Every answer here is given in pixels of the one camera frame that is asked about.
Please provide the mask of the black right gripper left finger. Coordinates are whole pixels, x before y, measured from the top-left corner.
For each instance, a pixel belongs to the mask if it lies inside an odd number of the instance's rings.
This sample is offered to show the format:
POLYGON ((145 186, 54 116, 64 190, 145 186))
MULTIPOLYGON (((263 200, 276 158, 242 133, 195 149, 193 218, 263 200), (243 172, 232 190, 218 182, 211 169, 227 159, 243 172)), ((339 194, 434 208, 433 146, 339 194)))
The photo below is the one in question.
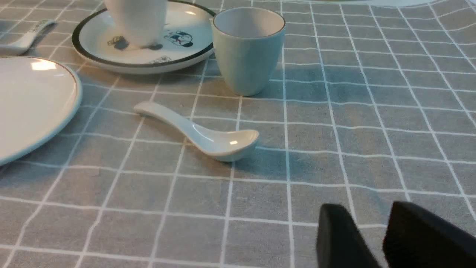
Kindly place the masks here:
POLYGON ((319 268, 379 268, 348 210, 340 204, 323 204, 316 239, 319 268))

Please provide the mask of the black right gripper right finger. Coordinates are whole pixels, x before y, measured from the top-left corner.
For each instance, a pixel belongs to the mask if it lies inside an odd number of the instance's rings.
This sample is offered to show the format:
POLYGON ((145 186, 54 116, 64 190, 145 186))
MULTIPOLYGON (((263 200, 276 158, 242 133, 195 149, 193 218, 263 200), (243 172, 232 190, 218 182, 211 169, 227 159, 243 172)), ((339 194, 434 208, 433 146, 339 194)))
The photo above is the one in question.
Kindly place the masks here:
POLYGON ((476 266, 475 237, 413 202, 393 202, 383 252, 390 268, 476 266))

